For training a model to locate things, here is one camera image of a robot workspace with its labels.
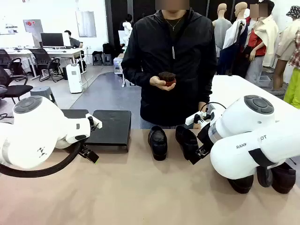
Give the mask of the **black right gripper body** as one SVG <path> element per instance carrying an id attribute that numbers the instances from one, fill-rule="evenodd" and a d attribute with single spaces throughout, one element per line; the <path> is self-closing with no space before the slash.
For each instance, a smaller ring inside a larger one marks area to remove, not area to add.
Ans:
<path id="1" fill-rule="evenodd" d="M 213 142 L 209 137 L 209 128 L 210 128 L 210 124 L 207 124 L 201 129 L 201 131 L 197 135 L 197 138 L 202 143 L 201 148 L 204 150 L 211 150 L 213 146 Z"/>

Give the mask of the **person's right hand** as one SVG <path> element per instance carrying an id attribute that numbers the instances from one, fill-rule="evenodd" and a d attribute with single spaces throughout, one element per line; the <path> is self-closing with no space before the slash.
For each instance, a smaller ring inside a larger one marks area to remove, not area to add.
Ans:
<path id="1" fill-rule="evenodd" d="M 153 76 L 150 78 L 150 85 L 155 86 L 161 90 L 170 91 L 174 89 L 176 83 L 173 83 L 171 86 L 167 86 L 166 81 L 160 80 L 158 76 Z"/>

